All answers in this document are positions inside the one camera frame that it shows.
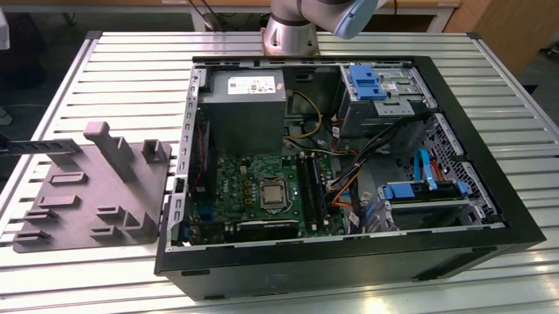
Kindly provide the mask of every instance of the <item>yellow cable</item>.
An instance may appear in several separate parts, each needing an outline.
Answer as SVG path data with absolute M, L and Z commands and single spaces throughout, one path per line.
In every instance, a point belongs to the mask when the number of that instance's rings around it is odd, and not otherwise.
M 301 92 L 293 91 L 293 94 L 297 94 L 300 97 L 302 97 L 302 99 L 310 104 L 312 108 L 314 108 L 316 113 L 317 113 L 317 124 L 316 124 L 316 128 L 309 133 L 301 134 L 301 135 L 285 136 L 284 138 L 285 139 L 304 139 L 305 137 L 309 137 L 312 134 L 314 134 L 320 130 L 320 126 L 322 126 L 322 114 L 320 113 L 320 109 L 317 108 L 316 104 Z

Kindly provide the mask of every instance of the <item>sticker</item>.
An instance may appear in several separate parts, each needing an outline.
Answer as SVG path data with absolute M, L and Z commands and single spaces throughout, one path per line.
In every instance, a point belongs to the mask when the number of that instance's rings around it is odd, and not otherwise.
M 396 87 L 396 84 L 391 84 L 391 83 L 385 83 L 383 84 L 383 89 L 385 90 L 397 90 L 399 88 Z
M 357 217 L 356 214 L 353 214 L 353 212 L 350 212 L 350 214 L 349 214 L 349 220 L 350 220 L 352 224 L 359 227 L 359 217 Z
M 360 196 L 360 201 L 369 201 L 372 194 L 368 192 L 363 192 L 363 195 Z
M 273 77 L 232 77 L 226 81 L 229 95 L 273 94 L 276 84 Z
M 340 138 L 340 128 L 337 126 L 332 127 L 332 136 L 338 139 Z

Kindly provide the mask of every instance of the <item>floor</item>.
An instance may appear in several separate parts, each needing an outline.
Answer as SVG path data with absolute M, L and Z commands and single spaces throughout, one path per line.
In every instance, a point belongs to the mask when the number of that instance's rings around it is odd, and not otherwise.
M 34 24 L 46 42 L 46 51 L 38 56 L 46 71 L 46 79 L 29 90 L 5 91 L 0 86 L 0 106 L 12 115 L 9 126 L 0 126 L 0 132 L 12 139 L 29 139 L 41 119 L 45 107 L 57 91 L 73 56 L 89 30 L 104 31 L 192 31 L 186 14 L 77 14 L 77 24 L 69 27 L 61 14 L 32 14 Z M 241 31 L 258 29 L 258 14 L 234 14 L 224 17 L 229 28 Z M 559 61 L 537 54 L 519 80 L 523 84 L 537 84 L 533 98 L 559 124 Z M 0 162 L 0 190 L 17 163 L 14 157 L 2 157 Z

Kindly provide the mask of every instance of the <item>aluminum work table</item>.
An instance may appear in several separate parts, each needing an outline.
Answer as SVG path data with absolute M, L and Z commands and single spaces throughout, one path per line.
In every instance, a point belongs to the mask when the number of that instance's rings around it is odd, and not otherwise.
M 85 143 L 88 121 L 128 142 L 181 134 L 190 57 L 257 55 L 258 33 L 102 33 L 85 40 L 33 140 Z M 451 86 L 547 241 L 457 276 L 421 283 L 193 302 L 153 275 L 156 244 L 48 253 L 12 251 L 49 168 L 21 157 L 0 197 L 0 311 L 41 313 L 556 313 L 559 130 L 489 52 L 465 34 L 318 36 L 322 55 L 427 55 Z M 174 172 L 170 161 L 169 173 Z

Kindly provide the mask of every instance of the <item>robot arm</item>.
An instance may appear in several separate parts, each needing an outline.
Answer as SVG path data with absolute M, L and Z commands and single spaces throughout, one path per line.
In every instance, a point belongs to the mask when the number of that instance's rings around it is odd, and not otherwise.
M 342 39 L 365 27 L 387 0 L 272 0 L 264 49 L 280 56 L 310 55 L 317 50 L 314 25 Z

